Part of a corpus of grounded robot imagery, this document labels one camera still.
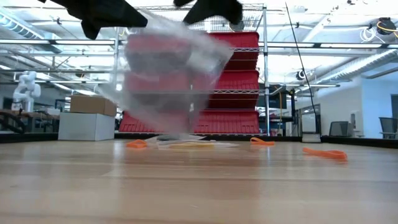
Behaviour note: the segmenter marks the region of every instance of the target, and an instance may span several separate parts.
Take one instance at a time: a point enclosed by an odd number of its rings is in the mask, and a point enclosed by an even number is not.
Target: ceiling duct
[[[18,19],[16,16],[5,10],[5,8],[3,7],[0,7],[0,26],[17,33],[22,37],[25,37],[26,39],[45,39],[45,34],[43,32],[30,26],[25,21]],[[62,52],[61,49],[53,45],[40,45],[40,48],[44,51],[51,51],[56,54]]]
[[[383,53],[373,55],[366,58],[357,58],[351,62],[338,67],[326,75],[320,77],[320,79],[313,84],[325,84],[330,81],[347,80],[354,78],[357,75],[361,75],[364,72],[370,71],[372,69],[378,68],[385,64],[398,59],[397,50],[388,50]]]

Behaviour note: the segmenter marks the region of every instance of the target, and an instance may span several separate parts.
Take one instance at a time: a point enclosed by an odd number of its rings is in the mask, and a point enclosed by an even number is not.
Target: white box
[[[58,140],[101,141],[114,139],[114,116],[61,113]]]

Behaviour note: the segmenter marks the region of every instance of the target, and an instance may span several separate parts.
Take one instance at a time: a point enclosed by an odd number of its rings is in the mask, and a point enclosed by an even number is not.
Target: orange rubber band
[[[251,138],[250,143],[258,146],[273,146],[275,144],[274,141],[266,142],[256,137]]]
[[[147,147],[147,142],[145,142],[144,140],[137,139],[135,141],[127,143],[126,146],[133,147],[136,149],[142,149],[142,148]]]
[[[321,151],[321,150],[314,150],[308,147],[304,147],[303,152],[306,152],[314,156],[321,156],[330,159],[347,159],[347,154],[343,151],[338,151],[338,150]]]

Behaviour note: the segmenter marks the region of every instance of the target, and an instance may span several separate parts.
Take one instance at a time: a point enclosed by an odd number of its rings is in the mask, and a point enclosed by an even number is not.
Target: ceiling
[[[171,6],[172,0],[127,0],[132,6]],[[289,18],[285,11],[284,1],[255,1],[241,0],[244,4],[267,4],[269,12],[267,12],[267,39],[274,42],[293,42],[294,38],[290,28]],[[375,24],[380,17],[391,17],[391,20],[398,26],[398,11],[395,7],[389,7],[390,1],[384,0],[357,0],[352,1],[354,4],[347,4],[347,1],[315,1],[315,0],[299,0],[288,1],[289,9],[292,16],[294,26],[298,22],[299,28],[295,28],[295,35],[299,42],[346,42],[346,43],[362,43],[365,42],[361,38],[361,32],[370,23]],[[84,33],[80,26],[80,21],[58,4],[47,1],[45,4],[34,0],[2,0],[0,5],[13,14],[18,20],[24,21],[32,29],[40,32],[48,32],[55,34],[60,39],[85,39]],[[160,15],[170,19],[181,21],[186,11],[158,11]],[[245,11],[244,21],[246,30],[258,31],[260,41],[263,40],[263,24],[262,11]],[[227,31],[222,19],[211,18],[201,24],[192,26],[192,29],[214,31]],[[116,33],[115,28],[102,29],[98,39],[114,39],[118,36],[125,39],[128,31],[120,29]],[[22,38],[19,34],[11,32],[0,26],[0,38],[13,39]],[[367,40],[369,43],[398,43],[397,37],[391,35],[377,35]],[[20,50],[21,52],[43,51],[37,50],[31,46],[16,45],[0,45],[0,50],[4,49]],[[64,52],[113,52],[112,46],[64,46]],[[323,75],[324,71],[336,68],[346,62],[354,59],[350,53],[368,52],[376,54],[377,52],[369,52],[369,50],[340,50],[339,57],[334,52],[324,51],[322,56],[316,54],[315,51],[308,51],[308,54],[302,57],[306,71],[314,76]],[[93,69],[93,70],[112,70],[114,58],[109,57],[56,57],[53,62],[52,57],[31,56],[42,63],[46,63],[62,68],[62,69]],[[9,68],[20,68],[21,65],[33,66],[35,68],[45,67],[39,63],[32,63],[29,59],[18,55],[11,55],[9,60],[16,62],[7,64]],[[264,57],[260,55],[257,63],[261,74],[264,70]],[[295,74],[301,70],[300,59],[296,51],[291,50],[291,55],[270,55],[268,57],[269,81],[291,83],[296,81]],[[63,78],[66,80],[76,79],[73,74],[52,74],[54,78]],[[87,80],[109,80],[109,74],[91,74],[86,76]],[[261,75],[260,82],[263,82],[264,76]]]

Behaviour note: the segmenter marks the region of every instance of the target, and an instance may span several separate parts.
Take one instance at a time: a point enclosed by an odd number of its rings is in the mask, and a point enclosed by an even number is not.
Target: white wall
[[[361,78],[352,82],[340,83],[338,88],[322,88],[316,92],[313,99],[314,105],[320,104],[322,135],[329,135],[332,121],[350,121],[351,113],[362,111]],[[299,98],[296,109],[311,106],[310,98]],[[363,133],[363,119],[361,114],[356,118],[357,134]]]
[[[391,95],[398,94],[398,81],[362,81],[364,135],[366,138],[382,138],[379,117],[392,117]]]
[[[0,85],[0,109],[2,109],[2,103],[4,97],[12,98],[16,85]],[[40,98],[35,99],[36,103],[43,103],[46,105],[54,106],[55,100],[64,99],[65,93],[54,88],[44,88],[42,86],[42,94]]]

